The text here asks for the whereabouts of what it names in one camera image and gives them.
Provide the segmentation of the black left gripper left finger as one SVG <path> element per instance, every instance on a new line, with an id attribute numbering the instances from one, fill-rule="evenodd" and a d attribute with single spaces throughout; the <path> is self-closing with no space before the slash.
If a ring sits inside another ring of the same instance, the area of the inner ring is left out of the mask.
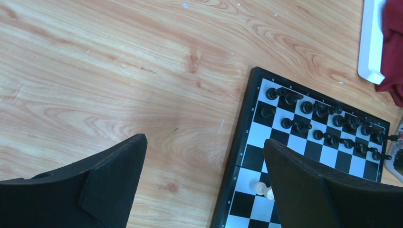
<path id="1" fill-rule="evenodd" d="M 124 228 L 144 165 L 147 138 L 38 174 L 0 183 L 3 228 Z"/>

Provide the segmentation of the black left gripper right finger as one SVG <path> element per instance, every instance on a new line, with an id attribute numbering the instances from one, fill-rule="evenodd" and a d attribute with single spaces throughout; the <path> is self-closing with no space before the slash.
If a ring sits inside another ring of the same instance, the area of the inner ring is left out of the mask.
<path id="1" fill-rule="evenodd" d="M 305 157 L 274 139 L 264 158 L 284 228 L 400 228 L 403 189 L 359 178 Z"/>

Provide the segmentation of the black white chess board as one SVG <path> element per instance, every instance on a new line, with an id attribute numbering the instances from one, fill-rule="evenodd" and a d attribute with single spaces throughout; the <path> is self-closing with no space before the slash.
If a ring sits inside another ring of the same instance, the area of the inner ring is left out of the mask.
<path id="1" fill-rule="evenodd" d="M 285 88 L 275 100 L 269 88 Z M 262 118 L 261 107 L 276 109 Z M 270 185 L 263 147 L 272 138 L 286 147 L 339 171 L 380 182 L 387 143 L 372 132 L 388 134 L 390 123 L 329 96 L 271 73 L 252 68 L 240 116 L 226 162 L 220 192 L 211 219 L 213 228 L 279 228 L 276 204 L 253 189 L 256 182 Z"/>

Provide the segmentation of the yellow metal tin box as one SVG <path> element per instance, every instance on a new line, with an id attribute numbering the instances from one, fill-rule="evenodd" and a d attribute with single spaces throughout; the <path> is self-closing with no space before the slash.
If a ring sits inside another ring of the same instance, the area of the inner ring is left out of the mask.
<path id="1" fill-rule="evenodd" d="M 385 168 L 400 182 L 403 181 L 403 120 L 397 128 L 397 141 L 391 143 L 388 154 L 392 157 L 391 160 L 386 160 Z"/>

